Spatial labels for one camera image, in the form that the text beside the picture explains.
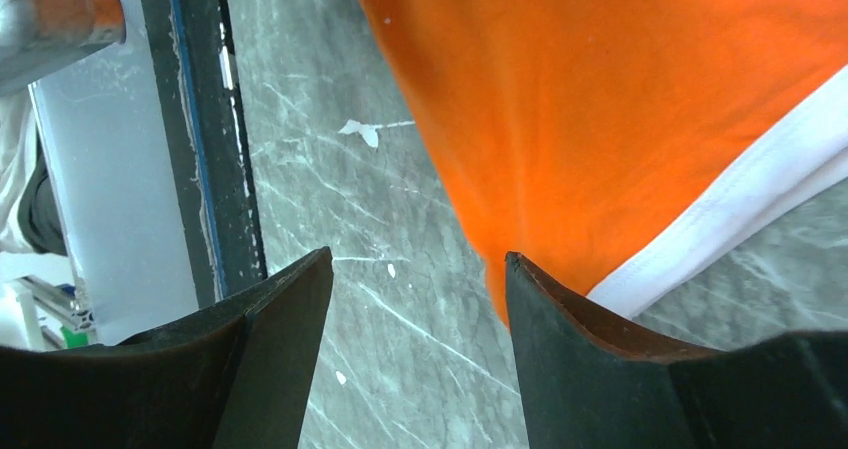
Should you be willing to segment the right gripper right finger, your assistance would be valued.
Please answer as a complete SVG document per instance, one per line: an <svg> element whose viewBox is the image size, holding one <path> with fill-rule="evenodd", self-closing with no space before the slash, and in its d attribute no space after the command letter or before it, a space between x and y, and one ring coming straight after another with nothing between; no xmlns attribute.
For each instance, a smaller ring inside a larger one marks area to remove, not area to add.
<svg viewBox="0 0 848 449"><path fill-rule="evenodd" d="M506 299L533 448L843 448L847 336L796 331L729 352L574 293L518 253Z"/></svg>

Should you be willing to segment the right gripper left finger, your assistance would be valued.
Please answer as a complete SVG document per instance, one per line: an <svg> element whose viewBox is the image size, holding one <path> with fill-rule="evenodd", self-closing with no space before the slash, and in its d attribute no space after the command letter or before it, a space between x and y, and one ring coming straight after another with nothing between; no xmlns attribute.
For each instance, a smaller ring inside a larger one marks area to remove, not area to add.
<svg viewBox="0 0 848 449"><path fill-rule="evenodd" d="M5 448L294 448L333 287L310 252L115 346L1 351Z"/></svg>

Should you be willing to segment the orange underwear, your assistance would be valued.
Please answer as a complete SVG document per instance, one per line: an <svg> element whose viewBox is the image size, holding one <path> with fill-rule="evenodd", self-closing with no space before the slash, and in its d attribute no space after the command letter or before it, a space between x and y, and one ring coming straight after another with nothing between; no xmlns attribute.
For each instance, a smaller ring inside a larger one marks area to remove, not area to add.
<svg viewBox="0 0 848 449"><path fill-rule="evenodd" d="M847 0L359 0L506 318L631 318L847 175Z"/></svg>

